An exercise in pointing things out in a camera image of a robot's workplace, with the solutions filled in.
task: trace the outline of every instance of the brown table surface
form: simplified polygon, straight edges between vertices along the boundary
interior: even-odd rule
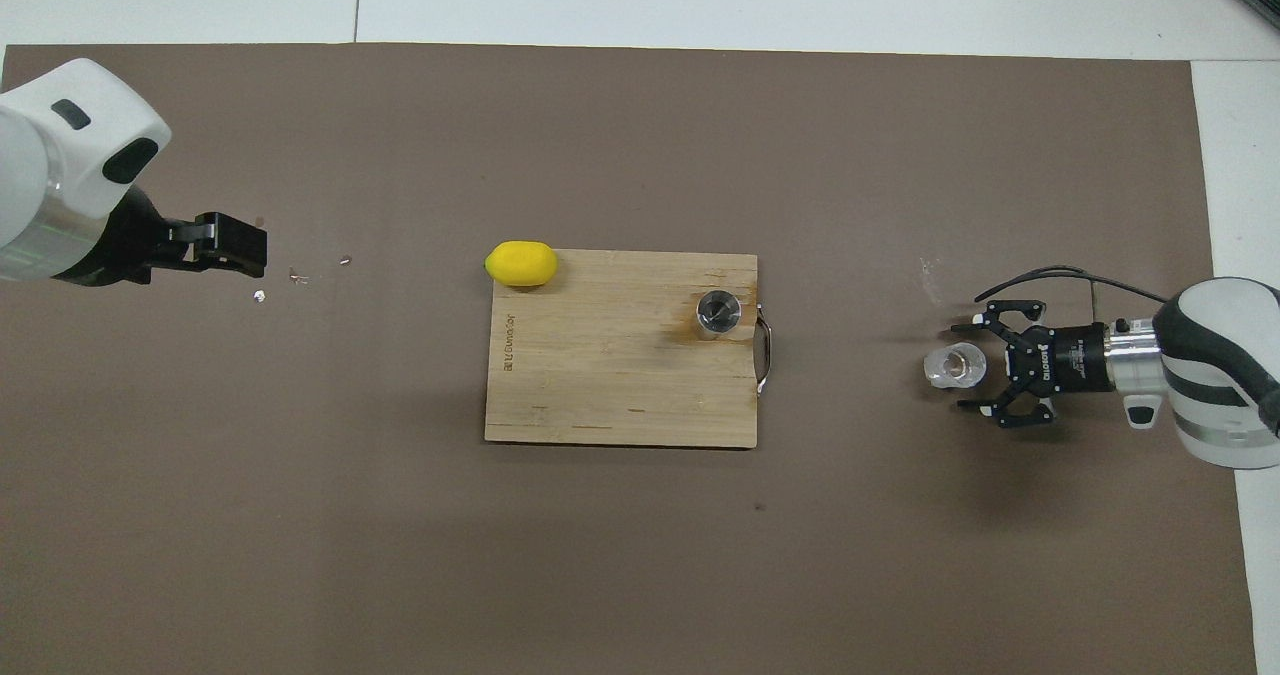
[[[1011,433],[920,371],[1038,265],[1210,275],[1188,64],[18,46],[4,87],[81,55],[173,127],[161,214],[271,261],[0,288],[5,671],[1253,670],[1229,471],[1114,394]],[[758,254],[759,447],[485,443],[511,238]]]

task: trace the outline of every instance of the lemon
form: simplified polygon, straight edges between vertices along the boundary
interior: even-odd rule
[[[508,240],[484,259],[484,269],[504,286],[532,287],[556,274],[556,251],[545,242]]]

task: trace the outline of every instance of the metal handle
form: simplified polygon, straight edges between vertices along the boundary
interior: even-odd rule
[[[773,328],[764,321],[764,306],[759,302],[755,302],[755,328],[764,328],[764,374],[755,379],[755,396],[759,397],[773,368]]]

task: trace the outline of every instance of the floor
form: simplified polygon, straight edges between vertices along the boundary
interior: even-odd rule
[[[0,0],[0,47],[351,41],[1190,60],[1215,270],[1280,284],[1280,29],[1238,0]],[[1236,487],[1280,675],[1280,469]]]

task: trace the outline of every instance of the black cable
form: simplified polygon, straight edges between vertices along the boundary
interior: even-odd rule
[[[1123,291],[1133,292],[1134,295],[1139,295],[1142,297],[1147,297],[1149,300],[1155,300],[1156,302],[1166,302],[1165,297],[1160,297],[1160,296],[1157,296],[1155,293],[1149,293],[1149,292],[1147,292],[1147,291],[1144,291],[1142,288],[1137,288],[1134,286],[1121,283],[1120,281],[1112,281],[1111,278],[1102,278],[1102,277],[1091,274],[1091,273],[1083,270],[1082,268],[1075,268],[1074,265],[1048,265],[1046,268],[1037,268],[1034,270],[1028,270],[1028,272],[1018,275],[1016,278],[1005,281],[1005,282],[1000,283],[998,286],[996,286],[993,288],[988,288],[986,292],[980,293],[978,297],[974,297],[973,301],[974,302],[982,302],[983,300],[987,300],[988,297],[996,295],[997,292],[1000,292],[1002,289],[1011,288],[1011,287],[1014,287],[1016,284],[1020,284],[1020,283],[1028,283],[1030,281],[1041,281],[1041,279],[1044,279],[1044,278],[1071,278],[1071,279],[1079,279],[1079,281],[1088,281],[1091,283],[1101,283],[1101,284],[1105,284],[1105,286],[1111,286],[1114,288],[1120,288]]]

